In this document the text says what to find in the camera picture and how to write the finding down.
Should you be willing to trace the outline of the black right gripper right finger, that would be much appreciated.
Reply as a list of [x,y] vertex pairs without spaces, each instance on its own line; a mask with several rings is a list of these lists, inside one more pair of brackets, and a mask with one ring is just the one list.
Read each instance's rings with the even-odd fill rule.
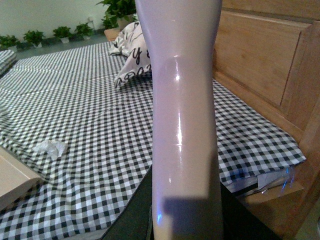
[[279,240],[271,229],[254,216],[222,184],[220,186],[223,238],[225,240]]

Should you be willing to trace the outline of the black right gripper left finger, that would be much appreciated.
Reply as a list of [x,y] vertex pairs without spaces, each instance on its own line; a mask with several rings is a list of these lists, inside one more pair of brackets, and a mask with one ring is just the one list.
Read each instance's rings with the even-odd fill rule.
[[102,240],[152,240],[152,169],[130,199],[114,224],[103,234]]

